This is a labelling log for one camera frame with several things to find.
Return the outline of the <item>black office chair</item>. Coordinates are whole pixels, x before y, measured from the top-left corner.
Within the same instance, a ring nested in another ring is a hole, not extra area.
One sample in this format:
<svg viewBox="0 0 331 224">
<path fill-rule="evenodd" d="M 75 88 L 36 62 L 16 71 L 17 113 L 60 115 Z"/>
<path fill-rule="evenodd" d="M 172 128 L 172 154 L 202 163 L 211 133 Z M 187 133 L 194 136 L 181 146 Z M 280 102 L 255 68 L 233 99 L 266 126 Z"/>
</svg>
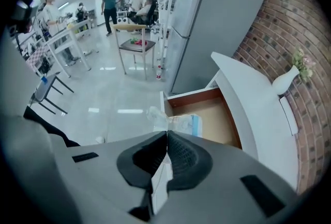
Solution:
<svg viewBox="0 0 331 224">
<path fill-rule="evenodd" d="M 151 29 L 155 24 L 157 20 L 158 15 L 158 2 L 157 0 L 153 0 L 151 4 L 145 4 L 144 9 L 146 7 L 149 7 L 148 12 L 144 14 L 143 16 L 145 19 L 141 18 L 141 24 L 146 25 L 149 29 Z"/>
</svg>

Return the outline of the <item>white table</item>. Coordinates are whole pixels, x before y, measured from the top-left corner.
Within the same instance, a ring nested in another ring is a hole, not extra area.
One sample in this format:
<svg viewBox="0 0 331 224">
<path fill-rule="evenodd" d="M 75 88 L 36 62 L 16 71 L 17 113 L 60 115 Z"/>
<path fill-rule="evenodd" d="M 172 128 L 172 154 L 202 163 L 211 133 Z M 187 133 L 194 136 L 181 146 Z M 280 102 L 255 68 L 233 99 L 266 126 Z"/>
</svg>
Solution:
<svg viewBox="0 0 331 224">
<path fill-rule="evenodd" d="M 88 64 L 87 59 L 85 55 L 83 54 L 83 50 L 78 42 L 78 37 L 76 36 L 76 30 L 78 30 L 80 27 L 88 24 L 88 32 L 91 33 L 91 23 L 89 20 L 77 23 L 76 25 L 73 25 L 70 28 L 67 28 L 65 30 L 62 30 L 61 32 L 57 33 L 54 37 L 50 38 L 46 42 L 46 47 L 49 48 L 51 51 L 51 54 L 53 55 L 55 61 L 60 66 L 61 70 L 65 73 L 65 75 L 70 78 L 71 75 L 68 73 L 68 71 L 65 68 L 65 64 L 62 62 L 60 58 L 60 53 L 65 50 L 66 48 L 74 47 L 76 52 L 78 53 L 81 61 L 83 62 L 83 65 L 85 66 L 87 71 L 91 70 L 91 66 Z M 57 48 L 54 48 L 53 45 L 58 40 L 61 40 L 63 37 L 67 37 L 66 41 L 61 43 Z"/>
</svg>

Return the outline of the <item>white ceramic vase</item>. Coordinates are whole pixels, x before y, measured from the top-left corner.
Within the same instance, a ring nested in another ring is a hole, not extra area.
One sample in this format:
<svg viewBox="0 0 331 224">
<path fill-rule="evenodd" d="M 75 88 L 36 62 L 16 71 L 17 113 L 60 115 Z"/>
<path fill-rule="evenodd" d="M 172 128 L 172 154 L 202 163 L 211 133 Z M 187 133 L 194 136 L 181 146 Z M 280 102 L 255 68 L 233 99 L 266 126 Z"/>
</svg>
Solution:
<svg viewBox="0 0 331 224">
<path fill-rule="evenodd" d="M 284 94 L 289 89 L 292 81 L 297 75 L 299 75 L 299 70 L 295 65 L 293 65 L 287 73 L 284 73 L 277 77 L 272 83 L 272 87 L 275 90 L 276 94 Z"/>
</svg>

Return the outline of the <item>white desk drawer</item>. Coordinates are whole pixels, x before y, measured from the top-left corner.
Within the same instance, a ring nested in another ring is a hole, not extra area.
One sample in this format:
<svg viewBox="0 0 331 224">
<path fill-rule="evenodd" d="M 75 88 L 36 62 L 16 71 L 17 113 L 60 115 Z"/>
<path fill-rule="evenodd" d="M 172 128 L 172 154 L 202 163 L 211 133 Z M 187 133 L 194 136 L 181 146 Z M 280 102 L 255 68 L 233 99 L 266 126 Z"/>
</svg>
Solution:
<svg viewBox="0 0 331 224">
<path fill-rule="evenodd" d="M 202 119 L 202 138 L 242 148 L 234 119 L 218 87 L 175 96 L 160 92 L 160 107 L 169 117 L 196 114 Z"/>
</svg>

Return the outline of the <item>white desk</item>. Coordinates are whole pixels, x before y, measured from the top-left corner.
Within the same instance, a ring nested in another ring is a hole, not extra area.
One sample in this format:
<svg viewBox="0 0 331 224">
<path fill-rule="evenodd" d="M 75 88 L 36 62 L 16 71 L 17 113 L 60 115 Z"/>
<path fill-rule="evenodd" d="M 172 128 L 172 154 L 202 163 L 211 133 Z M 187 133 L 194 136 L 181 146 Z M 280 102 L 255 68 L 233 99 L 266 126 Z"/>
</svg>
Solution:
<svg viewBox="0 0 331 224">
<path fill-rule="evenodd" d="M 219 70 L 212 78 L 230 109 L 242 150 L 298 190 L 298 151 L 269 79 L 259 71 L 213 52 Z"/>
</svg>

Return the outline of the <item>white metal shelving rack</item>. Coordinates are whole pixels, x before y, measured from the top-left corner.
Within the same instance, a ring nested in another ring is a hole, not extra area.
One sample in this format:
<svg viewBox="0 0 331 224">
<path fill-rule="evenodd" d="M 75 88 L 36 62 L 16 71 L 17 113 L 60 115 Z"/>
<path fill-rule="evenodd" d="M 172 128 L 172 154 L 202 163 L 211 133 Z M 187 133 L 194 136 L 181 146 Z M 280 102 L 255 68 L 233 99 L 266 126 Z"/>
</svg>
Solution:
<svg viewBox="0 0 331 224">
<path fill-rule="evenodd" d="M 166 60 L 165 58 L 166 58 L 167 42 L 171 30 L 172 11 L 174 9 L 175 2 L 176 0 L 161 0 L 159 4 L 159 16 L 158 16 L 159 58 L 157 59 L 159 68 L 164 67 L 164 63 Z"/>
</svg>

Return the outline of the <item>wooden chair with dark seat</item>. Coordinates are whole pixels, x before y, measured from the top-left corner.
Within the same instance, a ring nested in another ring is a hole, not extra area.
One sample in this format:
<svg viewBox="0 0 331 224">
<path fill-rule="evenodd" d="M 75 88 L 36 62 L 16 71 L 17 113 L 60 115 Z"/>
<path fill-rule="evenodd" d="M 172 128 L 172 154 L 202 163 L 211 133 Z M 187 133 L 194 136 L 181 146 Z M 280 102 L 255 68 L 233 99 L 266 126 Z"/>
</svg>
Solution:
<svg viewBox="0 0 331 224">
<path fill-rule="evenodd" d="M 156 43 L 154 41 L 146 39 L 146 36 L 145 36 L 146 29 L 147 29 L 147 26 L 141 25 L 141 24 L 116 24 L 116 25 L 112 26 L 112 30 L 114 30 L 113 33 L 115 36 L 117 50 L 118 50 L 118 54 L 120 57 L 120 62 L 121 62 L 124 74 L 127 74 L 127 72 L 126 72 L 126 68 L 124 65 L 122 53 L 127 53 L 127 54 L 132 55 L 134 63 L 136 63 L 136 56 L 140 56 L 140 57 L 142 57 L 142 60 L 143 60 L 143 70 L 144 70 L 145 79 L 147 80 L 146 56 L 148 53 L 150 53 L 150 52 L 152 53 L 152 68 L 154 68 Z M 140 46 L 140 45 L 132 44 L 132 43 L 130 43 L 130 39 L 126 40 L 123 43 L 120 43 L 118 40 L 117 30 L 128 31 L 128 32 L 139 31 L 141 33 L 140 39 L 142 39 L 142 41 L 146 40 L 147 46 L 144 46 L 144 45 Z"/>
</svg>

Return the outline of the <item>thin book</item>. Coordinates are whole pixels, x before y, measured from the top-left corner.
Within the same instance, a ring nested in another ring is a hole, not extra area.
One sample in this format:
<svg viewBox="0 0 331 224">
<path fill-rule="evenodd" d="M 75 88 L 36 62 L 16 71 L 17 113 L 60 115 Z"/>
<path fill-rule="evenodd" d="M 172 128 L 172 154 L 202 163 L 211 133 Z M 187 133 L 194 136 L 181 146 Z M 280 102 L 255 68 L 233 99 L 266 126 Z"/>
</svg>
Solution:
<svg viewBox="0 0 331 224">
<path fill-rule="evenodd" d="M 292 108 L 285 97 L 281 97 L 279 101 L 287 118 L 291 134 L 294 136 L 298 134 L 298 126 Z"/>
</svg>

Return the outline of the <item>clear plastic packet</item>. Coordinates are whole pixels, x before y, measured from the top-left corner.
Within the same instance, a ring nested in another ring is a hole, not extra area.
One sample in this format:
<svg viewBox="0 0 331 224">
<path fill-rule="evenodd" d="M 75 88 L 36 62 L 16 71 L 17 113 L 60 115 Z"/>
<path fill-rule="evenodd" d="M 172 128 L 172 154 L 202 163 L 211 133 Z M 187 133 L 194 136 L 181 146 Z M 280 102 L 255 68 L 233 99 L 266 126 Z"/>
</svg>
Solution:
<svg viewBox="0 0 331 224">
<path fill-rule="evenodd" d="M 196 114 L 167 116 L 158 108 L 152 106 L 147 111 L 147 118 L 153 123 L 154 131 L 176 131 L 202 137 L 202 118 Z"/>
</svg>

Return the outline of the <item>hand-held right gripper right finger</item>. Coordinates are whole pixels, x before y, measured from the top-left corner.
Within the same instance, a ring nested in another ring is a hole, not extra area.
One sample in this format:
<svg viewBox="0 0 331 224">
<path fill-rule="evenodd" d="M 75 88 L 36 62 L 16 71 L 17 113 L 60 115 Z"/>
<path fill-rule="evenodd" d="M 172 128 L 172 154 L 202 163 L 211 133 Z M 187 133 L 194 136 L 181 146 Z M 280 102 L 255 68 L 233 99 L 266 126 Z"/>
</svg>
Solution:
<svg viewBox="0 0 331 224">
<path fill-rule="evenodd" d="M 174 176 L 155 224 L 264 224 L 297 199 L 275 172 L 233 146 L 168 132 Z"/>
</svg>

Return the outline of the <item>person's black trousers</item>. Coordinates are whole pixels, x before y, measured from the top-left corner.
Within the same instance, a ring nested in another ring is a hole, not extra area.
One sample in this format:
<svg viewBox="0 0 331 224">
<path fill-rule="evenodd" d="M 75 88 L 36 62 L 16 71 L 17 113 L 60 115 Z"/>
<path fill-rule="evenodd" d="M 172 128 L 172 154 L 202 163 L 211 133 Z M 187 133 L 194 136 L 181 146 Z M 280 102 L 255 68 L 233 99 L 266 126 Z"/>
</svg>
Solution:
<svg viewBox="0 0 331 224">
<path fill-rule="evenodd" d="M 34 121 L 39 123 L 48 133 L 58 135 L 62 137 L 67 147 L 76 147 L 80 146 L 77 142 L 69 140 L 64 132 L 51 125 L 47 121 L 45 121 L 42 117 L 40 117 L 34 110 L 32 110 L 29 106 L 26 107 L 23 117 L 27 120 Z"/>
</svg>

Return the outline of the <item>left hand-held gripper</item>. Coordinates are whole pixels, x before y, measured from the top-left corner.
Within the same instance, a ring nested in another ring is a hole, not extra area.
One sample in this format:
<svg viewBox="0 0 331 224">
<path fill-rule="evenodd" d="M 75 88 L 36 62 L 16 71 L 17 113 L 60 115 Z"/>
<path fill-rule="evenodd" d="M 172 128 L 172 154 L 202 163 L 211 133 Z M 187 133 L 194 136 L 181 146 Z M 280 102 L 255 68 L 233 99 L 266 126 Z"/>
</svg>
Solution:
<svg viewBox="0 0 331 224">
<path fill-rule="evenodd" d="M 26 34 L 31 30 L 32 18 L 36 15 L 39 0 L 18 0 L 9 20 L 10 34 Z"/>
</svg>

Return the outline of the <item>grey refrigerator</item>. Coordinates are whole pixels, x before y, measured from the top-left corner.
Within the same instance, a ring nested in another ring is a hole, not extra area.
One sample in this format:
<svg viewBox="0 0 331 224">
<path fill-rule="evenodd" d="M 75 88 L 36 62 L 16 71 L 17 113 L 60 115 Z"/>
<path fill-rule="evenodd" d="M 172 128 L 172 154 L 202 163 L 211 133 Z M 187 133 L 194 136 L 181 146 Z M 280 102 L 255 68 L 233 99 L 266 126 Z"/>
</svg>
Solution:
<svg viewBox="0 0 331 224">
<path fill-rule="evenodd" d="M 165 92 L 204 88 L 217 72 L 213 52 L 232 57 L 264 0 L 176 0 L 166 50 Z"/>
</svg>

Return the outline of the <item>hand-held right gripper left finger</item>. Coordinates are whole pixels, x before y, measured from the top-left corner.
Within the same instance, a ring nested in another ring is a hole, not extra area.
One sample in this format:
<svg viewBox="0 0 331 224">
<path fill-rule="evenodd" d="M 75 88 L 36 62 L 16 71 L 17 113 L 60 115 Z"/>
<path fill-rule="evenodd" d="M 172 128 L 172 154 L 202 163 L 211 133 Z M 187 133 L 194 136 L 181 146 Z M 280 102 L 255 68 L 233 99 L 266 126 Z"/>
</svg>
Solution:
<svg viewBox="0 0 331 224">
<path fill-rule="evenodd" d="M 64 149 L 64 179 L 75 218 L 66 224 L 138 224 L 155 216 L 152 178 L 167 153 L 167 133 Z"/>
</svg>

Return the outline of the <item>dried flower bunch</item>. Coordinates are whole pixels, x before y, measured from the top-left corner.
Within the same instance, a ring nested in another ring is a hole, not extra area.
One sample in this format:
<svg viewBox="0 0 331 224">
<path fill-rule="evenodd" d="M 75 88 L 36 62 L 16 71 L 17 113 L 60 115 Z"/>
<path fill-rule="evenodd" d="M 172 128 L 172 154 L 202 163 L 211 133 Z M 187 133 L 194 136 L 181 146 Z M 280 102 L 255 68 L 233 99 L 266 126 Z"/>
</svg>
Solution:
<svg viewBox="0 0 331 224">
<path fill-rule="evenodd" d="M 309 55 L 304 53 L 303 49 L 297 48 L 295 50 L 292 63 L 298 69 L 302 81 L 307 82 L 312 77 L 316 63 Z"/>
</svg>

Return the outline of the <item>checkered cloth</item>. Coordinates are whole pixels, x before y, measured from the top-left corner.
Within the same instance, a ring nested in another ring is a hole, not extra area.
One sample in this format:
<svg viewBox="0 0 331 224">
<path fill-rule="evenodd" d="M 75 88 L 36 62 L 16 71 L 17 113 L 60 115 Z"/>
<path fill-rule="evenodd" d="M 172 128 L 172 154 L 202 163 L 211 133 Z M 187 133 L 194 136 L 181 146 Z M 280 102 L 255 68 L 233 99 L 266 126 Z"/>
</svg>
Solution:
<svg viewBox="0 0 331 224">
<path fill-rule="evenodd" d="M 34 53 L 26 60 L 27 65 L 33 70 L 34 73 L 41 76 L 41 72 L 38 69 L 38 65 L 42 64 L 42 60 L 45 57 L 47 58 L 47 51 L 49 50 L 48 46 L 37 48 Z"/>
</svg>

